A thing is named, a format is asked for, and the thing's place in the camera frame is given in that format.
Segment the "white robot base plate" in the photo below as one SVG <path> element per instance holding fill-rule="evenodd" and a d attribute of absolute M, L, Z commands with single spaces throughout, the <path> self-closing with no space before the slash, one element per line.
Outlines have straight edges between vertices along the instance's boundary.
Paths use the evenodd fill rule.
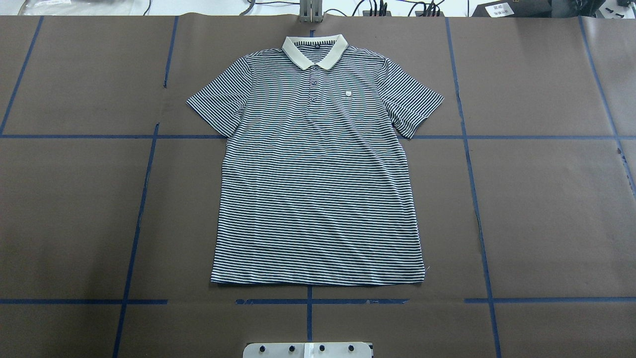
<path fill-rule="evenodd" d="M 243 349 L 243 358 L 372 358 L 366 342 L 253 343 Z"/>

